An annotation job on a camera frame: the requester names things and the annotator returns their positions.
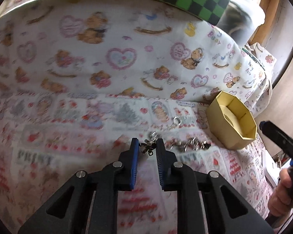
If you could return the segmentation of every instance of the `yellow box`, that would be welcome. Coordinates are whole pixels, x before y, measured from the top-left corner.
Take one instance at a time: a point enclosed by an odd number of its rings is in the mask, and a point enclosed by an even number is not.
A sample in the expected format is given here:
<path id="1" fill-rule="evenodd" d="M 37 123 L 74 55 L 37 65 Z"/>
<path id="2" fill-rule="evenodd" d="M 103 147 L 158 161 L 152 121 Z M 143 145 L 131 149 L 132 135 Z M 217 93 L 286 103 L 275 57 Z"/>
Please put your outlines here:
<path id="1" fill-rule="evenodd" d="M 221 91 L 206 110 L 211 132 L 227 149 L 242 149 L 256 138 L 257 126 L 248 108 Z"/>

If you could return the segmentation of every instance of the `white fabric with teddy bears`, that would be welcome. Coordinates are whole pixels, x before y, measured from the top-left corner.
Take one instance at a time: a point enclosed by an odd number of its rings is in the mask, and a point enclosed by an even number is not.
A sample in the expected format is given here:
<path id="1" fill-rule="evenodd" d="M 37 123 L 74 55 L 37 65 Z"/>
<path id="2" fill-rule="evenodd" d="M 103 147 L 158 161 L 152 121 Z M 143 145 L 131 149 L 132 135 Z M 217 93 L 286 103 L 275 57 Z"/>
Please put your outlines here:
<path id="1" fill-rule="evenodd" d="M 269 78 L 227 34 L 154 0 L 35 0 L 0 18 L 4 93 L 210 103 L 224 90 L 257 116 L 269 103 Z"/>

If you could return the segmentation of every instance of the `screw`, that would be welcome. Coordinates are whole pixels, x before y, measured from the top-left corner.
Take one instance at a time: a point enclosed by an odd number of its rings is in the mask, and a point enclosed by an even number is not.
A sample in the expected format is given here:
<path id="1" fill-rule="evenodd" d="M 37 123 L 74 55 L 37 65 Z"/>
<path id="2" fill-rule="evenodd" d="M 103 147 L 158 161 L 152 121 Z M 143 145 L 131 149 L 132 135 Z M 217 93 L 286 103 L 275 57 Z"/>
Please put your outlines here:
<path id="1" fill-rule="evenodd" d="M 85 172 L 85 171 L 78 171 L 78 172 L 76 173 L 76 176 L 77 176 L 78 178 L 83 178 L 83 177 L 86 176 L 86 172 Z"/>
<path id="2" fill-rule="evenodd" d="M 216 172 L 216 171 L 211 171 L 211 172 L 209 173 L 209 175 L 210 175 L 212 178 L 218 178 L 218 177 L 219 177 L 219 173 Z"/>
<path id="3" fill-rule="evenodd" d="M 183 166 L 182 162 L 174 162 L 174 167 L 181 168 Z"/>
<path id="4" fill-rule="evenodd" d="M 123 165 L 123 163 L 121 161 L 116 161 L 116 162 L 113 163 L 113 166 L 115 168 L 121 167 L 122 165 Z"/>

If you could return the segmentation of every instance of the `silver ring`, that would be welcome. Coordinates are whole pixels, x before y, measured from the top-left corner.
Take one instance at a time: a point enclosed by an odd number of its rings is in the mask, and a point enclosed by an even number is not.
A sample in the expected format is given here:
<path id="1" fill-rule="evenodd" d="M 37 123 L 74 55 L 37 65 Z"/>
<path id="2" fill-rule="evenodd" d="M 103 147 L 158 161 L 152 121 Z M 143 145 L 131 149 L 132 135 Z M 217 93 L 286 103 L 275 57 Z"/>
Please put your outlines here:
<path id="1" fill-rule="evenodd" d="M 177 126 L 181 125 L 181 118 L 179 116 L 175 116 L 173 119 L 173 123 Z"/>

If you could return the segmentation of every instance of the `human hand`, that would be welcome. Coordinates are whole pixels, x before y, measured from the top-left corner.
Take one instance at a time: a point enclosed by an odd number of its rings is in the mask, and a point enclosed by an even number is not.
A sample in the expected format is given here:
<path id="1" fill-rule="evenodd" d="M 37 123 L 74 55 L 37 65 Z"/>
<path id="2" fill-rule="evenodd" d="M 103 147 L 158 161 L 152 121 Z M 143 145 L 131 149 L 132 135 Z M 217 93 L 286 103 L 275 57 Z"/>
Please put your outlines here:
<path id="1" fill-rule="evenodd" d="M 291 211 L 291 198 L 287 189 L 292 186 L 291 177 L 287 169 L 280 171 L 280 182 L 268 201 L 270 213 L 274 216 L 284 216 Z"/>

